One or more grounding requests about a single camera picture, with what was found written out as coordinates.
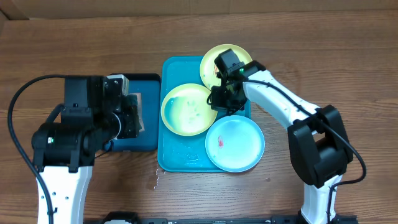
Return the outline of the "yellow plate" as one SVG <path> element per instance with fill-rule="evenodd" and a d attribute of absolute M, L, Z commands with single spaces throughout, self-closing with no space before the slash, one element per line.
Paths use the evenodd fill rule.
<path fill-rule="evenodd" d="M 206 131 L 218 112 L 207 104 L 211 91 L 203 85 L 187 83 L 169 91 L 161 104 L 165 126 L 180 136 L 194 136 Z"/>
<path fill-rule="evenodd" d="M 218 68 L 214 61 L 220 53 L 231 49 L 240 59 L 241 62 L 245 64 L 252 61 L 251 56 L 240 46 L 233 44 L 221 44 L 210 49 L 205 56 L 202 58 L 200 64 L 200 78 L 203 84 L 210 90 L 212 86 L 220 86 L 221 80 L 216 77 Z"/>

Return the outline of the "light blue plate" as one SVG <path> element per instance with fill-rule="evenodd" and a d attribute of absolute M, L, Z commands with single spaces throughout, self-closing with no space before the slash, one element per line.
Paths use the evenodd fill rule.
<path fill-rule="evenodd" d="M 206 153 L 215 166 L 226 172 L 245 172 L 262 158 L 266 142 L 260 127 L 245 116 L 226 116 L 206 134 Z"/>

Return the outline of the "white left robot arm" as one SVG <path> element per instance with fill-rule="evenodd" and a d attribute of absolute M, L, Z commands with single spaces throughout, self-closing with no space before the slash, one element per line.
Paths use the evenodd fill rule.
<path fill-rule="evenodd" d="M 82 223 L 96 152 L 114 140 L 136 138 L 141 128 L 137 97 L 124 75 L 70 76 L 64 103 L 34 133 L 33 163 L 50 194 L 39 190 L 39 223 Z"/>

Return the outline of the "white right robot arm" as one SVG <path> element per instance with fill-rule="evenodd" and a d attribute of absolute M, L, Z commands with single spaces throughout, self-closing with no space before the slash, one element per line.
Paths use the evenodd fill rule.
<path fill-rule="evenodd" d="M 255 60 L 244 63 L 232 49 L 219 53 L 214 63 L 221 83 L 211 87 L 207 103 L 230 116 L 250 100 L 276 119 L 287 130 L 290 161 L 304 182 L 299 221 L 333 223 L 336 184 L 353 160 L 339 111 L 301 99 L 265 66 Z"/>

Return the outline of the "black water tray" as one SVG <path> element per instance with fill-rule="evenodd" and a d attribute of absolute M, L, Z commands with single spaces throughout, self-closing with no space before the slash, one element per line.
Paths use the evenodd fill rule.
<path fill-rule="evenodd" d="M 125 73 L 129 93 L 141 93 L 145 131 L 137 138 L 118 139 L 106 145 L 106 151 L 153 151 L 157 148 L 161 78 L 156 73 Z"/>

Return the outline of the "blue serving tray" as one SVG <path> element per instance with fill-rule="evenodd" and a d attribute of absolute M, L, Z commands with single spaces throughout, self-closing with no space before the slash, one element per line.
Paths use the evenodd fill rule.
<path fill-rule="evenodd" d="M 162 66 L 160 99 L 173 88 L 186 84 L 202 85 L 200 63 L 202 56 L 174 56 Z M 180 136 L 159 121 L 157 160 L 169 172 L 222 172 L 209 159 L 205 149 L 206 132 L 195 136 Z"/>

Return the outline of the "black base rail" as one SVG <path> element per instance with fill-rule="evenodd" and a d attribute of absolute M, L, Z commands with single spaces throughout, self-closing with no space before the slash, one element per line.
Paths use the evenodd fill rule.
<path fill-rule="evenodd" d="M 277 215 L 269 218 L 209 218 L 179 219 L 139 218 L 134 212 L 110 212 L 101 220 L 84 220 L 83 224 L 133 223 L 133 224 L 299 224 L 307 223 L 301 213 L 298 215 Z"/>

